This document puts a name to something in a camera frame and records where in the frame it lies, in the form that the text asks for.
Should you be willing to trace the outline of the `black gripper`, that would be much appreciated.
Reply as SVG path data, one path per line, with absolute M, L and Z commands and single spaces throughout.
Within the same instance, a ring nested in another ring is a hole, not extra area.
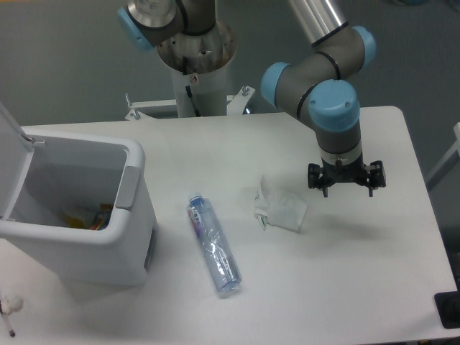
M 369 165 L 364 164 L 362 158 L 347 165 L 332 165 L 322 160 L 323 167 L 310 163 L 308 165 L 308 187 L 321 190 L 323 197 L 328 197 L 329 180 L 335 183 L 351 183 L 367 178 L 369 197 L 376 189 L 386 187 L 386 175 L 383 162 L 377 160 Z

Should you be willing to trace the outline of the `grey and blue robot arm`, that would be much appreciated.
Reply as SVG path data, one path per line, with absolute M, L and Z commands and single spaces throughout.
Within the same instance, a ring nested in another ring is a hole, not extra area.
M 363 161 L 360 105 L 347 78 L 375 57 L 376 43 L 352 27 L 335 1 L 291 1 L 313 54 L 297 65 L 275 63 L 262 76 L 263 98 L 316 134 L 320 164 L 309 164 L 308 186 L 326 192 L 355 183 L 373 192 L 386 185 L 381 161 Z M 215 1 L 129 1 L 117 16 L 140 50 L 154 49 L 169 67 L 181 117 L 227 114 L 226 68 L 234 33 Z

